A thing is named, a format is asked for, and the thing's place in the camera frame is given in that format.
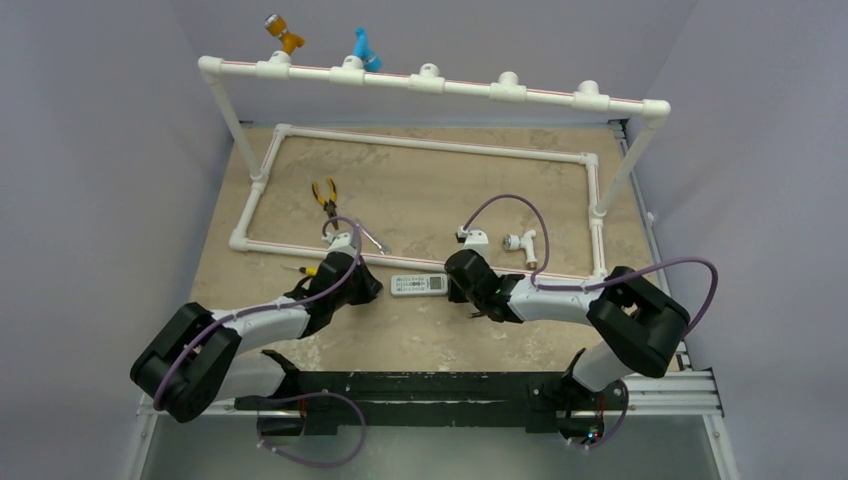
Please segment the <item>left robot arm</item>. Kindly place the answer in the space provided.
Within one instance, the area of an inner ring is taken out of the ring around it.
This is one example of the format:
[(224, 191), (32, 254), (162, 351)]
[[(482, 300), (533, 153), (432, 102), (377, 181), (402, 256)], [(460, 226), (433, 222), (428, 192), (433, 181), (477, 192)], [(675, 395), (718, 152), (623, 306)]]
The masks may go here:
[(156, 410), (180, 423), (197, 418), (215, 401), (235, 397), (260, 396), (272, 408), (287, 408), (297, 399), (298, 382), (287, 375), (285, 358), (264, 355), (268, 374), (262, 376), (239, 356), (314, 335), (339, 309), (368, 304), (382, 290), (362, 260), (330, 252), (314, 276), (268, 303), (230, 311), (184, 304), (135, 360), (130, 379)]

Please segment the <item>white remote control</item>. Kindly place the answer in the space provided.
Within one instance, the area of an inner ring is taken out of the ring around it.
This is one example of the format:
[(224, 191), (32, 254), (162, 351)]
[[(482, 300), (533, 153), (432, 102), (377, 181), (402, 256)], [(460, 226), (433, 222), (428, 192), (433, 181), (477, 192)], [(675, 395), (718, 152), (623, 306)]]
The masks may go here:
[(394, 275), (390, 281), (390, 293), (394, 297), (436, 297), (448, 292), (445, 274)]

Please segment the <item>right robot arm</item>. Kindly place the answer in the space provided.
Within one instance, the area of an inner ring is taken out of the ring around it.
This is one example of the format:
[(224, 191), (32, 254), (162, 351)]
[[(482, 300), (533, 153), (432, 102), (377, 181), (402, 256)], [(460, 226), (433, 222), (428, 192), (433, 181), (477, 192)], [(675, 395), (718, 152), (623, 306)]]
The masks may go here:
[(562, 321), (593, 327), (601, 341), (580, 353), (564, 374), (561, 392), (576, 407), (596, 399), (610, 384), (638, 373), (665, 375), (688, 330), (688, 311), (633, 270), (619, 266), (597, 290), (577, 284), (535, 286), (524, 274), (496, 273), (478, 252), (460, 250), (445, 262), (457, 301), (474, 305), (496, 322)]

